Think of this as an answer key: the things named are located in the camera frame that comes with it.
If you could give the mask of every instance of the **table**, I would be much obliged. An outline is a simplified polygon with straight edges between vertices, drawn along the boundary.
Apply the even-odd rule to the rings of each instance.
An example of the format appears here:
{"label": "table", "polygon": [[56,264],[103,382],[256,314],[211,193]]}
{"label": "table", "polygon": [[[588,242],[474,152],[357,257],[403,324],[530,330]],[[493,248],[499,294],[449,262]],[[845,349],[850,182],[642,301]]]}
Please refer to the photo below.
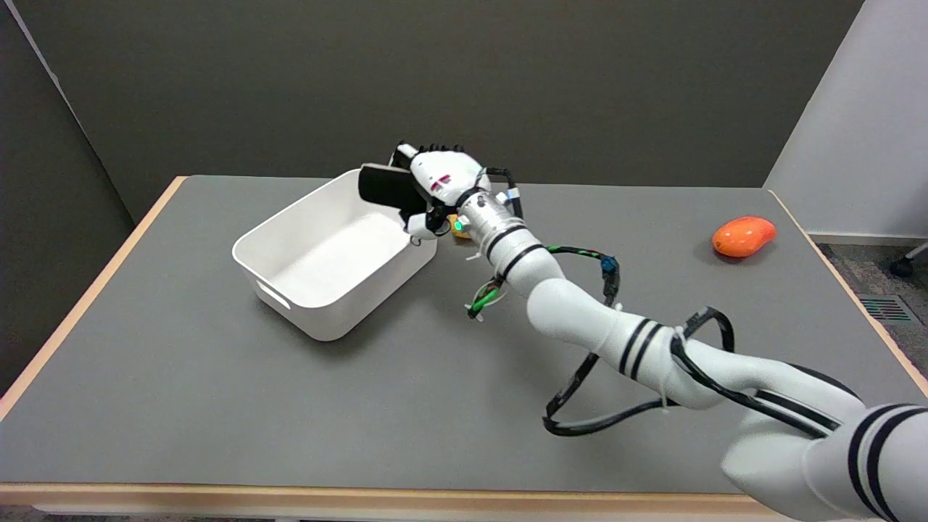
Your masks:
{"label": "table", "polygon": [[[584,354],[535,333],[516,296],[486,322],[468,321],[463,304],[489,275],[484,261],[465,261],[472,245],[445,238],[332,343],[260,303],[231,258],[234,240],[324,182],[176,179],[3,398],[0,503],[328,519],[767,519],[718,470],[741,417],[732,404],[655,411],[592,437],[545,432],[542,406]],[[869,404],[925,401],[928,383],[774,194],[526,185],[522,195],[542,241],[619,259],[626,310],[674,324],[709,304],[731,317],[742,353],[824,371]],[[713,254],[713,231],[744,214],[772,221],[778,238],[737,263]],[[599,292],[598,267],[561,261]],[[718,342],[708,329],[702,339]],[[563,414],[653,397],[600,365]]]}

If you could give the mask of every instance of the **bin handle hole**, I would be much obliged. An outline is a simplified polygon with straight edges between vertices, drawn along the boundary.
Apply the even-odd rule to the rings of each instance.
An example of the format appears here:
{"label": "bin handle hole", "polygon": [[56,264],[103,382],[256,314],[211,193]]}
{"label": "bin handle hole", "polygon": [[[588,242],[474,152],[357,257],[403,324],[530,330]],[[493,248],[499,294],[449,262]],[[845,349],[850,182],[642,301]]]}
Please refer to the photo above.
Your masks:
{"label": "bin handle hole", "polygon": [[287,310],[290,309],[290,303],[288,303],[287,301],[285,301],[283,297],[277,295],[277,292],[274,292],[274,291],[271,290],[270,288],[267,288],[266,286],[264,286],[264,283],[262,283],[262,282],[260,282],[260,281],[257,281],[257,283],[258,283],[258,288],[260,288],[261,290],[263,290],[265,294],[268,294],[268,295],[270,295],[271,297],[273,297],[275,301],[277,301],[278,303],[280,303],[280,304],[281,304],[283,307],[285,307]]}

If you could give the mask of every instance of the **wooden table edge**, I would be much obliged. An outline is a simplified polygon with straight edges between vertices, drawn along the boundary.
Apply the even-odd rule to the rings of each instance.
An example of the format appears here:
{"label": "wooden table edge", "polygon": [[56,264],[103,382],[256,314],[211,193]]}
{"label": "wooden table edge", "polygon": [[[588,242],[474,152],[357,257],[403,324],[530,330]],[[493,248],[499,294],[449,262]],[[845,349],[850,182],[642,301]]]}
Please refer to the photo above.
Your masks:
{"label": "wooden table edge", "polygon": [[[151,226],[164,206],[186,179],[171,182],[103,268],[71,312],[42,346],[23,373],[0,398],[0,422],[45,366],[84,312]],[[793,214],[773,190],[777,200],[803,233],[822,262],[829,268],[861,313],[885,341],[916,385],[928,397],[928,382],[902,353],[885,328],[867,313],[850,287],[799,226]],[[572,491],[483,491],[440,489],[357,489],[258,486],[212,486],[191,484],[56,484],[0,483],[0,504],[148,505],[179,507],[297,507],[353,510],[443,510],[462,512],[557,512],[557,513],[692,513],[770,514],[770,510],[742,494],[700,493],[615,493]]]}
{"label": "wooden table edge", "polygon": [[77,321],[80,320],[84,312],[87,311],[94,302],[94,299],[97,298],[100,291],[103,290],[103,287],[110,282],[110,278],[112,278],[116,270],[119,269],[122,261],[132,252],[138,240],[142,239],[142,236],[145,234],[145,231],[148,230],[148,227],[151,226],[155,217],[158,216],[161,209],[164,208],[164,205],[171,200],[171,197],[174,196],[174,193],[177,192],[177,189],[180,188],[181,183],[183,183],[185,179],[187,179],[185,176],[176,177],[171,184],[168,185],[168,188],[164,190],[164,193],[158,198],[155,204],[148,209],[148,213],[145,214],[145,217],[142,218],[132,233],[129,234],[129,237],[126,238],[119,250],[116,251],[116,254],[114,254],[107,265],[103,267],[103,270],[97,275],[94,282],[90,284],[84,294],[81,295],[81,298],[77,300],[77,304],[68,312],[68,315],[65,316],[64,320],[58,325],[55,331],[52,332],[51,336],[45,341],[42,347],[39,348],[35,357],[29,361],[26,368],[16,381],[13,382],[13,385],[0,398],[0,422],[3,422],[6,415],[13,409],[13,406],[16,405],[19,398],[22,397],[26,388],[32,384],[32,380],[35,379],[35,376],[39,374],[48,360],[55,354],[55,350],[61,346],[65,337],[68,336],[68,333],[71,332],[71,329],[74,328]]}
{"label": "wooden table edge", "polygon": [[144,505],[173,509],[769,515],[741,494],[360,489],[171,484],[0,484],[0,504]]}
{"label": "wooden table edge", "polygon": [[842,288],[844,288],[844,291],[847,292],[847,294],[851,296],[851,300],[854,301],[855,305],[857,305],[857,309],[860,310],[860,313],[863,314],[864,318],[867,320],[870,326],[873,327],[873,330],[875,330],[876,333],[880,335],[880,338],[882,338],[883,342],[886,343],[886,347],[889,348],[889,351],[893,352],[893,355],[896,356],[896,360],[898,360],[899,364],[902,365],[903,370],[905,370],[906,373],[909,374],[909,377],[911,377],[912,381],[915,382],[915,385],[928,398],[928,379],[925,379],[925,376],[922,375],[921,372],[919,372],[919,369],[915,368],[915,365],[912,364],[912,361],[909,360],[909,357],[906,356],[906,354],[902,352],[902,349],[899,348],[899,345],[896,343],[896,341],[893,340],[893,338],[889,335],[889,332],[886,331],[886,328],[883,327],[883,325],[880,324],[879,321],[874,319],[873,316],[871,316],[870,313],[867,312],[867,309],[860,302],[860,299],[857,298],[857,295],[854,294],[854,291],[851,290],[851,287],[847,285],[847,281],[845,281],[844,278],[841,277],[841,274],[838,273],[838,269],[835,268],[834,265],[831,264],[831,261],[829,261],[828,258],[825,257],[825,254],[823,254],[818,249],[818,245],[816,245],[815,242],[812,241],[812,238],[810,238],[809,235],[806,233],[806,231],[799,225],[799,222],[796,221],[796,218],[793,216],[793,213],[790,212],[790,209],[786,208],[786,205],[783,204],[783,201],[780,199],[780,196],[778,196],[777,193],[774,192],[773,190],[768,190],[768,192],[770,192],[770,195],[772,195],[773,198],[777,200],[777,202],[780,204],[780,206],[783,207],[783,210],[790,217],[790,219],[793,221],[796,227],[799,228],[799,231],[802,232],[803,236],[806,237],[806,241],[809,241],[809,244],[812,245],[812,249],[815,250],[816,254],[818,254],[818,257],[821,258],[822,263],[824,263],[825,266],[828,267],[828,270],[831,271],[832,276],[834,276],[834,278],[838,280],[839,283],[841,283]]}

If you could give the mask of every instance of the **orange object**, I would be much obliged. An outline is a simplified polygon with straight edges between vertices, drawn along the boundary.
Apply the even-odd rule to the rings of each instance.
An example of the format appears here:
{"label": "orange object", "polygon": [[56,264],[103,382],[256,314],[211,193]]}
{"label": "orange object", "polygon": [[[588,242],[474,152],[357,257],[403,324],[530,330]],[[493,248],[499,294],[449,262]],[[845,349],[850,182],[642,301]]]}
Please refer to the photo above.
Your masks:
{"label": "orange object", "polygon": [[712,236],[715,251],[729,257],[747,257],[777,237],[777,228],[763,217],[745,215],[722,225]]}

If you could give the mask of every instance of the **black stripe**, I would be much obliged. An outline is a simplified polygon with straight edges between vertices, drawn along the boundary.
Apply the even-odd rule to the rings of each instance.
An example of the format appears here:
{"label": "black stripe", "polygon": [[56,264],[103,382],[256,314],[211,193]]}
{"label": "black stripe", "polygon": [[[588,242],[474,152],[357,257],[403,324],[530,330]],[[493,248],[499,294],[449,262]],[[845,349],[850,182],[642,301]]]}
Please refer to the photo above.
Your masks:
{"label": "black stripe", "polygon": [[830,385],[832,385],[832,386],[834,386],[834,387],[836,387],[836,388],[842,389],[842,390],[844,390],[845,392],[847,392],[847,393],[853,395],[855,398],[860,399],[860,397],[858,397],[857,394],[854,393],[854,390],[852,390],[851,388],[847,387],[846,384],[842,383],[841,381],[835,379],[834,377],[832,377],[832,376],[830,376],[830,375],[826,375],[825,373],[822,373],[822,372],[817,372],[817,371],[815,371],[815,370],[812,370],[811,368],[806,368],[805,366],[799,366],[798,364],[792,364],[792,363],[787,363],[787,364],[789,364],[790,366],[794,367],[796,370],[798,370],[798,371],[800,371],[800,372],[802,372],[802,373],[805,373],[806,375],[809,375],[809,376],[811,376],[811,377],[815,377],[816,379],[819,379],[820,381],[824,381],[824,382],[826,382],[826,383],[828,383],[828,384],[830,384]]}
{"label": "black stripe", "polygon": [[867,415],[854,430],[854,435],[851,437],[851,445],[847,449],[847,473],[851,477],[851,486],[854,486],[854,492],[857,494],[857,497],[867,506],[867,509],[873,513],[873,516],[880,515],[877,514],[873,502],[870,502],[870,498],[867,497],[867,493],[864,491],[863,481],[860,479],[860,466],[857,464],[857,458],[860,454],[860,444],[863,442],[867,430],[870,429],[877,419],[890,410],[895,410],[904,406],[906,405],[890,404],[889,406],[883,406],[880,409],[871,411],[870,415]]}
{"label": "black stripe", "polygon": [[867,454],[867,480],[870,482],[873,498],[876,500],[877,505],[880,506],[880,509],[883,510],[883,518],[890,522],[899,522],[899,519],[893,514],[893,510],[889,509],[889,504],[886,503],[886,499],[883,497],[883,489],[880,487],[880,452],[883,451],[886,439],[889,438],[894,429],[907,419],[926,412],[928,412],[928,408],[918,408],[897,413],[880,426],[880,431],[876,432],[873,442],[870,443],[870,452]]}
{"label": "black stripe", "polygon": [[512,268],[516,266],[516,263],[518,263],[519,260],[521,260],[523,257],[525,257],[526,254],[528,254],[529,252],[532,252],[533,250],[538,250],[539,248],[545,248],[545,245],[541,244],[540,242],[537,242],[537,243],[535,243],[535,244],[533,244],[533,245],[531,245],[531,246],[525,248],[525,250],[519,252],[518,255],[516,255],[515,257],[512,258],[512,261],[509,261],[509,264],[506,266],[506,269],[503,270],[502,278],[505,279],[506,276],[509,275],[509,271],[512,270]]}
{"label": "black stripe", "polygon": [[632,351],[632,346],[635,345],[635,340],[638,339],[638,335],[644,330],[644,325],[649,321],[649,319],[642,319],[632,332],[632,336],[628,338],[628,342],[625,343],[625,352],[622,353],[622,361],[619,362],[619,373],[622,375],[625,375],[625,364],[628,362],[628,354]]}
{"label": "black stripe", "polygon": [[786,410],[792,411],[796,415],[805,417],[807,420],[815,424],[825,426],[831,431],[834,431],[838,429],[839,427],[841,427],[841,425],[835,422],[834,419],[830,419],[826,417],[825,415],[822,415],[821,413],[815,410],[812,410],[811,408],[807,407],[805,404],[796,402],[795,400],[792,400],[790,398],[782,397],[777,394],[770,393],[766,390],[757,390],[757,393],[755,393],[754,396],[756,398],[760,398],[767,402],[772,402],[773,404],[776,404],[777,406],[785,408]]}
{"label": "black stripe", "polygon": [[661,323],[655,322],[654,327],[648,332],[648,336],[644,338],[644,343],[641,343],[641,348],[638,349],[638,354],[635,356],[635,364],[632,365],[632,373],[629,375],[633,381],[638,377],[638,366],[641,365],[641,359],[644,357],[645,350],[651,345],[651,339],[653,339],[657,331],[663,327]]}
{"label": "black stripe", "polygon": [[510,235],[512,232],[515,232],[516,230],[522,230],[523,228],[525,228],[525,225],[516,225],[513,228],[507,228],[503,230],[502,232],[499,232],[499,234],[496,237],[494,237],[492,241],[490,241],[490,246],[486,247],[486,260],[490,261],[491,263],[493,262],[490,260],[490,253],[493,252],[493,247],[496,246],[499,240]]}

